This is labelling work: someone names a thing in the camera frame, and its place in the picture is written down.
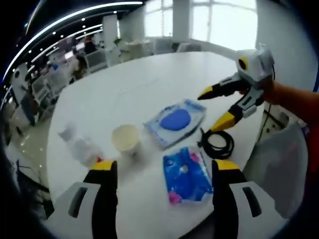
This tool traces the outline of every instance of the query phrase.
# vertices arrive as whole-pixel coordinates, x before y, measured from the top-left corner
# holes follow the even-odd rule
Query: white paper cup
[[[134,125],[121,125],[113,130],[112,142],[123,156],[135,156],[140,144],[139,131]]]

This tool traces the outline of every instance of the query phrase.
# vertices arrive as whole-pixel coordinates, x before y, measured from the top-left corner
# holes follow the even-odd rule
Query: round table
[[[68,122],[76,124],[107,158],[118,156],[112,130],[134,124],[140,131],[146,160],[119,169],[116,225],[118,238],[176,239],[191,231],[213,211],[212,196],[201,203],[172,206],[168,201],[162,157],[184,146],[196,145],[200,131],[162,151],[143,123],[164,107],[183,99],[196,100],[209,85],[236,72],[233,60],[211,52],[155,55],[101,70],[65,88],[57,102],[47,145],[47,175],[53,203],[88,169],[71,155],[60,138]],[[201,124],[208,130],[240,95],[201,101],[207,107]],[[255,145],[264,106],[228,132],[235,140],[230,160],[243,169]],[[211,159],[205,157],[211,175]]]

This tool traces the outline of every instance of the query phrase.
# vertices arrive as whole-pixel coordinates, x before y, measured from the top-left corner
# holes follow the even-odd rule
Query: floor
[[[292,29],[291,22],[289,20],[291,18],[291,13],[289,11],[283,9],[281,6],[275,5],[276,3],[273,3],[271,1],[266,2],[258,0],[257,3],[257,12],[260,23],[257,35],[258,42],[270,44],[272,48],[278,49],[278,51],[276,51],[276,55],[279,55],[279,57],[281,58],[285,57],[284,54],[287,51],[287,49],[285,48],[281,50],[282,46],[290,44],[292,38],[294,41],[292,42],[292,44],[296,49],[299,45],[302,46],[300,48],[304,49],[305,43],[303,42],[303,39],[299,38],[299,42],[298,39],[296,40],[296,38],[298,37],[295,37],[295,35],[298,31],[293,31]],[[272,19],[272,21],[269,23],[267,23],[267,21],[263,21],[263,19],[265,18],[270,19],[269,14],[271,14],[272,16],[277,16],[279,18],[277,19],[277,21],[280,22],[280,26],[277,26],[273,22],[274,19]],[[285,43],[283,43],[282,34],[276,34],[276,32],[280,31],[280,29],[285,30]],[[283,69],[286,67],[286,65],[281,65],[280,67],[281,69]],[[293,75],[291,71],[283,71],[280,74],[278,74],[277,77],[287,79],[290,77],[290,75]],[[278,109],[276,107],[272,107],[271,113],[275,115],[276,118],[280,118],[278,114]],[[264,125],[264,121],[266,120],[266,118],[266,114],[264,114],[263,122],[261,125]],[[36,167],[39,168],[39,176],[41,178],[43,185],[46,187],[48,186],[46,177],[46,145],[49,127],[50,119],[47,119],[43,122],[39,122],[35,127],[30,127],[27,130],[25,130],[23,132],[24,136],[20,137],[16,133],[13,133],[12,137],[12,142],[15,144],[18,151],[22,155],[24,155],[27,160],[30,160],[34,165],[36,165]],[[268,118],[265,127],[262,129],[261,140],[266,137],[269,137],[271,134],[279,130],[280,127],[271,118]]]

